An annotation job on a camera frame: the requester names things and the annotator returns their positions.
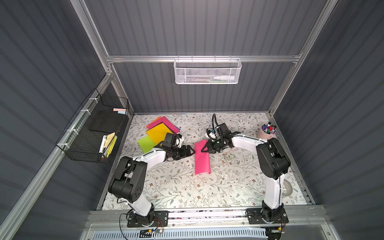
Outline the magenta paper sheet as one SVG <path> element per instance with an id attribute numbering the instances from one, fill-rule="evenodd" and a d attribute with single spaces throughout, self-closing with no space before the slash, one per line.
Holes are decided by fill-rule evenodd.
<path id="1" fill-rule="evenodd" d="M 164 124 L 169 130 L 172 131 L 172 133 L 174 134 L 179 134 L 178 133 L 178 130 L 175 128 L 174 124 L 172 124 L 170 122 L 170 120 L 167 118 L 167 117 L 161 117 L 159 120 L 151 123 L 149 126 L 148 126 L 148 130 L 160 125 L 160 124 Z"/>
<path id="2" fill-rule="evenodd" d="M 207 140 L 202 140 L 195 143 L 195 174 L 208 173 L 211 174 L 211 163 L 209 153 L 202 153 L 201 149 L 207 143 Z"/>

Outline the yellow paper sheet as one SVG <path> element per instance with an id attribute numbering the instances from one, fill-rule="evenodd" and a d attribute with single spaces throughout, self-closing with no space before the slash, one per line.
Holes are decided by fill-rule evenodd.
<path id="1" fill-rule="evenodd" d="M 161 123 L 147 131 L 148 136 L 157 145 L 161 141 L 164 141 L 167 134 L 174 134 L 164 123 Z"/>

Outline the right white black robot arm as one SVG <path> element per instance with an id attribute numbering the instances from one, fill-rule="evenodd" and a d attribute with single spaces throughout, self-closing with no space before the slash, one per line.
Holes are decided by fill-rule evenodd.
<path id="1" fill-rule="evenodd" d="M 280 220 L 289 222 L 283 203 L 283 185 L 291 161 L 276 138 L 257 139 L 231 132 L 226 124 L 206 129 L 209 138 L 203 152 L 216 154 L 225 148 L 241 148 L 257 154 L 262 173 L 266 176 L 266 193 L 262 201 L 261 216 L 264 222 L 272 224 Z"/>

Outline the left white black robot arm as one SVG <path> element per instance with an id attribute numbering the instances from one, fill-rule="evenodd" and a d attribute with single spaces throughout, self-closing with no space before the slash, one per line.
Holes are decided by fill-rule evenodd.
<path id="1" fill-rule="evenodd" d="M 184 145 L 182 135 L 166 134 L 165 139 L 149 152 L 133 158 L 122 157 L 115 168 L 108 192 L 126 201 L 136 215 L 151 216 L 154 206 L 143 195 L 147 171 L 168 160 L 178 161 L 195 153 L 190 145 Z"/>

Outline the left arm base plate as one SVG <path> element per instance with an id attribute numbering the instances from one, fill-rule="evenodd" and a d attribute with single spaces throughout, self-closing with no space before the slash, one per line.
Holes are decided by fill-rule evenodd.
<path id="1" fill-rule="evenodd" d="M 167 227 L 169 212 L 150 210 L 149 214 L 144 217 L 134 213 L 134 211 L 129 211 L 126 215 L 126 219 L 128 221 L 128 228 Z"/>

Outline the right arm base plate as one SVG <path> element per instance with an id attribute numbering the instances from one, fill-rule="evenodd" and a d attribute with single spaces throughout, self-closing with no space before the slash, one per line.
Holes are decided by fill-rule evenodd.
<path id="1" fill-rule="evenodd" d="M 270 210 L 267 207 L 246 209 L 245 215 L 250 225 L 256 224 L 288 224 L 289 218 L 283 206 Z"/>

